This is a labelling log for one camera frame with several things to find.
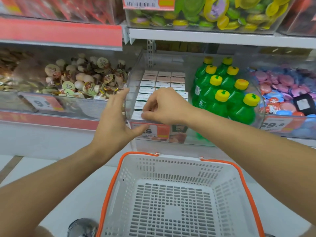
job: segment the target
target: brown floor strip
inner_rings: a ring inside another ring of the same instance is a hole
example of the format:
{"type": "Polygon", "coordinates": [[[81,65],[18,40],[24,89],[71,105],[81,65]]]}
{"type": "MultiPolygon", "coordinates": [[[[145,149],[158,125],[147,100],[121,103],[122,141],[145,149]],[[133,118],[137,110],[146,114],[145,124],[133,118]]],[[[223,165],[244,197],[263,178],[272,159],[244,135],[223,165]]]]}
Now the brown floor strip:
{"type": "Polygon", "coordinates": [[[16,165],[21,161],[23,156],[15,155],[3,169],[0,171],[0,184],[2,181],[10,174],[10,172],[16,167],[16,165]]]}

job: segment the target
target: basket bottom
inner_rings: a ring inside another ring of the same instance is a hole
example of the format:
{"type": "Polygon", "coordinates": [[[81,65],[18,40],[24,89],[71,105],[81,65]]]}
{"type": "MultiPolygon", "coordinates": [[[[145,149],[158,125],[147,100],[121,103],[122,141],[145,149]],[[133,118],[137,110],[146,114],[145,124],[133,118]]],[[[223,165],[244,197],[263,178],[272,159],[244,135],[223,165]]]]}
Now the basket bottom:
{"type": "Polygon", "coordinates": [[[218,237],[213,189],[164,180],[140,179],[132,196],[129,236],[218,237]]]}

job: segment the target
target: hand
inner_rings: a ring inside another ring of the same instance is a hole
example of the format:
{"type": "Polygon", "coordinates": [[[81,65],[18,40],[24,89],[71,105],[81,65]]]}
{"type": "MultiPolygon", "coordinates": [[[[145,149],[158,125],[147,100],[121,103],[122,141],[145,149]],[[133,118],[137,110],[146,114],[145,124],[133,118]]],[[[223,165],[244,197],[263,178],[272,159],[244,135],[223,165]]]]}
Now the hand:
{"type": "Polygon", "coordinates": [[[194,108],[173,88],[160,88],[154,91],[143,108],[142,118],[164,124],[186,125],[186,117],[194,108]]]}
{"type": "Polygon", "coordinates": [[[126,126],[122,115],[122,106],[129,91],[127,88],[110,96],[90,144],[97,152],[107,158],[112,158],[131,140],[149,128],[148,125],[141,125],[132,130],[126,126]]]}

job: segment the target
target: forearm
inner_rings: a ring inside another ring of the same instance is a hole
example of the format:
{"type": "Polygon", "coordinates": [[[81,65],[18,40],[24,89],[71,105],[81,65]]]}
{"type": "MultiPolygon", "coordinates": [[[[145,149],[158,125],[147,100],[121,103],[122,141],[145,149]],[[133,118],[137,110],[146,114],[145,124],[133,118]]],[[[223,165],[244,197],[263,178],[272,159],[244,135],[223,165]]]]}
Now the forearm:
{"type": "Polygon", "coordinates": [[[29,236],[71,191],[107,162],[90,146],[0,188],[0,236],[29,236]]]}
{"type": "Polygon", "coordinates": [[[195,109],[187,125],[213,142],[287,207],[316,224],[316,150],[195,109]]]}

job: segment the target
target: person's right hand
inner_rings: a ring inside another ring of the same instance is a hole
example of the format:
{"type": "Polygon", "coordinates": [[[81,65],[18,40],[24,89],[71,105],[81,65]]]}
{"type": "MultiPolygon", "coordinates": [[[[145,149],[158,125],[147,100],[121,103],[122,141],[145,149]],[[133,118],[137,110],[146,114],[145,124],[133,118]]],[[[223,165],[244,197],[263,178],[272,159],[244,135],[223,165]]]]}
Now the person's right hand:
{"type": "Polygon", "coordinates": [[[187,117],[194,109],[173,88],[162,87],[149,97],[143,108],[142,118],[167,125],[186,125],[187,117]]]}

